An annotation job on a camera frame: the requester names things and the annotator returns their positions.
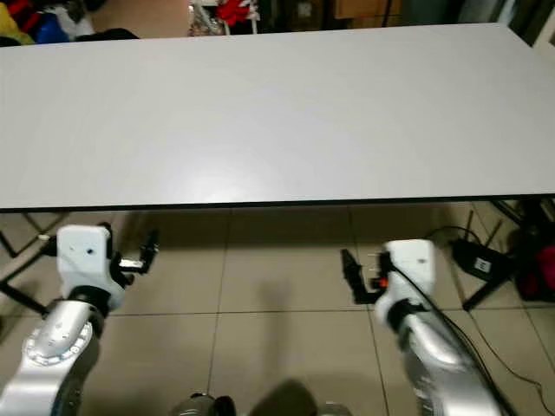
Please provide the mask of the black metal table leg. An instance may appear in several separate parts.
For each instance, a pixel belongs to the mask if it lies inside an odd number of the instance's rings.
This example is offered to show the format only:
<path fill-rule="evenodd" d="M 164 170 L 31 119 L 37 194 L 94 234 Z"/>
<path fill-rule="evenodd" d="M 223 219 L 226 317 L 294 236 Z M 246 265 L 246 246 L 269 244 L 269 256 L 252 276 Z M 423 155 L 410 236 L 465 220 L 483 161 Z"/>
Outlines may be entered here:
<path fill-rule="evenodd" d="M 0 217 L 0 233 L 11 247 L 11 250 L 4 247 L 1 250 L 0 277 L 8 277 L 23 267 L 8 285 L 40 304 L 47 304 L 58 296 L 58 277 L 53 258 L 48 255 L 38 258 L 36 254 L 68 216 L 63 211 L 45 211 L 3 214 Z"/>
<path fill-rule="evenodd" d="M 505 235 L 503 250 L 497 250 L 491 246 L 493 239 L 499 233 L 502 225 L 500 223 L 496 223 L 494 229 L 488 232 L 488 239 L 480 244 L 507 254 L 513 260 L 514 270 L 510 277 L 496 278 L 491 281 L 483 280 L 484 284 L 461 304 L 464 310 L 476 309 L 477 306 L 487 301 L 492 293 L 503 289 L 504 286 L 511 286 L 517 293 L 515 277 L 523 262 L 543 247 L 555 245 L 555 199 L 492 199 L 488 204 L 496 211 L 498 219 L 507 219 L 515 226 L 515 229 Z"/>

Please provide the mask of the black box with white label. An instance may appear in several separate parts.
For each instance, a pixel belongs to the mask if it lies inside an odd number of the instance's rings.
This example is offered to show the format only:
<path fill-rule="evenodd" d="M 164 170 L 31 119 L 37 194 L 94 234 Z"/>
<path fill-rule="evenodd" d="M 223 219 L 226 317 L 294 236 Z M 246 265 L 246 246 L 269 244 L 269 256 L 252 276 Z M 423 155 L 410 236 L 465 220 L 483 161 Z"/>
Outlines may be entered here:
<path fill-rule="evenodd" d="M 510 277 L 514 270 L 513 260 L 507 254 L 497 252 L 484 244 L 467 239 L 455 239 L 449 243 L 451 257 L 468 275 L 484 281 Z"/>

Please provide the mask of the dark red bag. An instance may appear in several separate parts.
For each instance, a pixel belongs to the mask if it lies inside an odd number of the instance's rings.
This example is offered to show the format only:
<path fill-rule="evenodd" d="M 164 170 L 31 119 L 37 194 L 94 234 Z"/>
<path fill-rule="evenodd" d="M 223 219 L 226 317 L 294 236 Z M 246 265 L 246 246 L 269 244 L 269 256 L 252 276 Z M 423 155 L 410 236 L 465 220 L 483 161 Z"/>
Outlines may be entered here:
<path fill-rule="evenodd" d="M 528 302 L 555 302 L 555 245 L 528 257 L 515 277 L 520 298 Z"/>

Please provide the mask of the robot left leg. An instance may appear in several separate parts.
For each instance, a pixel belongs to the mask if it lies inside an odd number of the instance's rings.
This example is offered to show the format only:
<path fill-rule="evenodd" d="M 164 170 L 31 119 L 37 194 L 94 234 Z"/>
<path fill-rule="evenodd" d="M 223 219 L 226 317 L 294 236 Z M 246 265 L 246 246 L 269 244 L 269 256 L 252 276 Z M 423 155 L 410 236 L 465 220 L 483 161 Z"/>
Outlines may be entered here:
<path fill-rule="evenodd" d="M 237 416 L 237 408 L 229 396 L 192 393 L 175 405 L 167 416 Z"/>

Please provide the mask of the blue cloth item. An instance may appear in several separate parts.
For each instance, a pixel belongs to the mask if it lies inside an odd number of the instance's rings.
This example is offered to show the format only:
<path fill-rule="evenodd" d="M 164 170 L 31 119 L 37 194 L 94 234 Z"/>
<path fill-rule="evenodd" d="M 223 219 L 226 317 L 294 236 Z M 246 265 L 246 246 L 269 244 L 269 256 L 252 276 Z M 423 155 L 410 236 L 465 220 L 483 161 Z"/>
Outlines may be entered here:
<path fill-rule="evenodd" d="M 38 44 L 70 42 L 70 36 L 61 27 L 59 17 L 55 13 L 40 13 L 40 25 L 33 36 Z"/>

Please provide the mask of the red cloth on rack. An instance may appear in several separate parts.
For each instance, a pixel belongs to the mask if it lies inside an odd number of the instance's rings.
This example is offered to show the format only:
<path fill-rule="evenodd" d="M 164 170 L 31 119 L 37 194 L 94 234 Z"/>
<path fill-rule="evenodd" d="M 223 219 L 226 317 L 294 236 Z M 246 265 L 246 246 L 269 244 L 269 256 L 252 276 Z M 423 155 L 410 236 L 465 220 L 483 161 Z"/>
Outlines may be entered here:
<path fill-rule="evenodd" d="M 217 18 L 227 25 L 238 25 L 257 21 L 260 16 L 255 0 L 219 0 Z"/>

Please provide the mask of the brown cardboard box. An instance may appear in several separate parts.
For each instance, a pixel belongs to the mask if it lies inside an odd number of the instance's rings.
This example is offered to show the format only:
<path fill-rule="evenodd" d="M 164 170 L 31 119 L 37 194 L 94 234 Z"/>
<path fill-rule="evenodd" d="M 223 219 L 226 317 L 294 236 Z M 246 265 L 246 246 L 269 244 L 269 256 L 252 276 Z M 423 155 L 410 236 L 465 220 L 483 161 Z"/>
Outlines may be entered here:
<path fill-rule="evenodd" d="M 397 15 L 404 0 L 333 0 L 334 19 Z"/>

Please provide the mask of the yellow cloth item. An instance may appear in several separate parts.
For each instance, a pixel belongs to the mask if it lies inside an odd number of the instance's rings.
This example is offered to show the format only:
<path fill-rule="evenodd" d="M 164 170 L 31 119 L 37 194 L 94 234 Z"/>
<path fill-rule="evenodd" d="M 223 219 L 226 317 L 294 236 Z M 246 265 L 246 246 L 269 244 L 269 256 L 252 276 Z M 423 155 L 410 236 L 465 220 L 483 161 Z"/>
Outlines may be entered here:
<path fill-rule="evenodd" d="M 35 45 L 36 41 L 28 33 L 17 27 L 16 20 L 10 15 L 5 5 L 0 5 L 0 45 L 11 47 L 11 45 Z"/>

